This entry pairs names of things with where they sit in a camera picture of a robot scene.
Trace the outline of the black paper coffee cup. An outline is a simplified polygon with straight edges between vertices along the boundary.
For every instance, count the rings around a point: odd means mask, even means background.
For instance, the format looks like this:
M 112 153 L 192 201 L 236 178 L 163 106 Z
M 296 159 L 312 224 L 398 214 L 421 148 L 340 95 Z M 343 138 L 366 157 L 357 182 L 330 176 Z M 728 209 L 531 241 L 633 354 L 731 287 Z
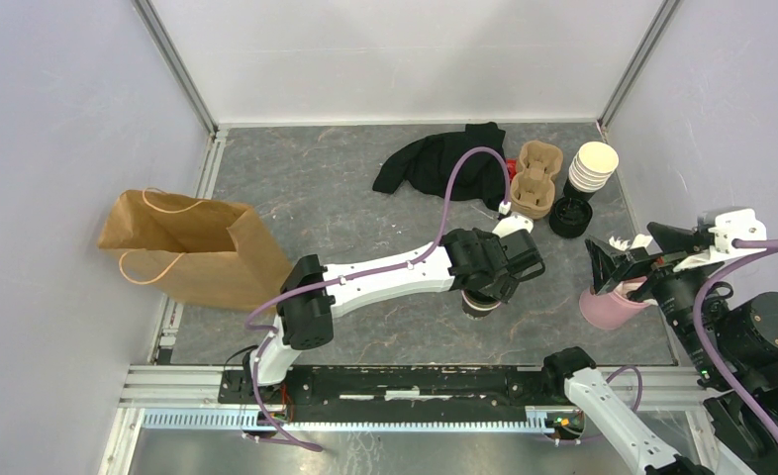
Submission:
M 474 320 L 484 319 L 501 306 L 499 300 L 473 291 L 462 291 L 461 299 L 463 313 Z

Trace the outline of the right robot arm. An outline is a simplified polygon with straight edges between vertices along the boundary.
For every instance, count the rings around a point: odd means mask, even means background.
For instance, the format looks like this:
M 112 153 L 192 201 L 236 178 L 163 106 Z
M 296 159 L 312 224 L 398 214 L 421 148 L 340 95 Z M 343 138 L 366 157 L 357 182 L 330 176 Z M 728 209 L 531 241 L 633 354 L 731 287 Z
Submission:
M 699 372 L 718 391 L 704 402 L 716 438 L 757 474 L 778 474 L 778 292 L 730 309 L 717 292 L 727 277 L 778 252 L 749 211 L 701 220 L 692 230 L 650 223 L 659 252 L 621 250 L 586 240 L 594 288 L 603 294 L 626 279 L 632 297 L 654 300 Z

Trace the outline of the stack of white paper cups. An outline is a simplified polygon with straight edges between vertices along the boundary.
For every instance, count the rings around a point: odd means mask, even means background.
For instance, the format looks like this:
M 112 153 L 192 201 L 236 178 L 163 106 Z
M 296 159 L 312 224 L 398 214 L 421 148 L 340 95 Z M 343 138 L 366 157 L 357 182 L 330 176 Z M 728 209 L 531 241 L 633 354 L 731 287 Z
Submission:
M 567 172 L 563 196 L 589 201 L 619 166 L 618 153 L 604 142 L 585 142 L 574 155 Z

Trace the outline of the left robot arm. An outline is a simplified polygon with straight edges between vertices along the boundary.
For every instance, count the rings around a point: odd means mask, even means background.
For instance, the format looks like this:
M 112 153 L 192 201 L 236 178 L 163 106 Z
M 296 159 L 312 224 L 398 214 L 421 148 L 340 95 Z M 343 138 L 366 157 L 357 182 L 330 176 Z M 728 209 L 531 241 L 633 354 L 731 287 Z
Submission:
M 482 319 L 508 303 L 518 287 L 541 276 L 545 264 L 531 222 L 501 222 L 493 232 L 455 229 L 411 251 L 350 264 L 301 258 L 270 302 L 276 312 L 258 347 L 243 360 L 244 392 L 268 403 L 298 356 L 334 337 L 334 321 L 399 297 L 457 291 L 463 312 Z

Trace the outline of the stack of black lids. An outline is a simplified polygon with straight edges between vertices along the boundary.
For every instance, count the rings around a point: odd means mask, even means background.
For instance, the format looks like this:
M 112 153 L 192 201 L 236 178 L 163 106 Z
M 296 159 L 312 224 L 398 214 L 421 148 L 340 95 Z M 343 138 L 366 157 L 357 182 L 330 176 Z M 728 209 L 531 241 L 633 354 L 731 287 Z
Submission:
M 561 197 L 552 204 L 548 222 L 557 236 L 579 238 L 586 232 L 592 218 L 593 208 L 588 201 Z

